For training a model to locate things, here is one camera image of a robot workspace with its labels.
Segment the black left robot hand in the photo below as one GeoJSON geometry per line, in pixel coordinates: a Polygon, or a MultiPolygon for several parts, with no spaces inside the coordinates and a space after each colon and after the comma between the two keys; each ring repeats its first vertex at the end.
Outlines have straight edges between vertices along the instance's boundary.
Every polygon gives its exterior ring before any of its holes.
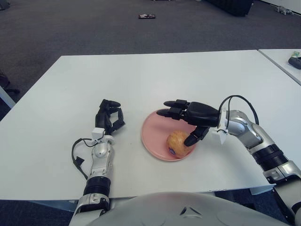
{"type": "Polygon", "coordinates": [[[124,125],[125,122],[121,104],[116,101],[103,99],[95,116],[95,127],[103,128],[106,135],[111,135],[124,125]],[[113,113],[118,113],[118,119],[112,123],[110,117],[113,113]]]}

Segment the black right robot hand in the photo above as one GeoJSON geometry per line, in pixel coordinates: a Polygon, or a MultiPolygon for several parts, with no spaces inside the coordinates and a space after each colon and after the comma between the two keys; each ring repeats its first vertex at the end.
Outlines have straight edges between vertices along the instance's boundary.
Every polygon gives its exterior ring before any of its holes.
{"type": "Polygon", "coordinates": [[[196,127],[184,141],[184,145],[187,147],[203,140],[210,128],[218,126],[220,113],[209,105],[179,99],[166,101],[164,105],[168,108],[158,110],[158,115],[178,121],[184,120],[189,125],[196,127]]]}

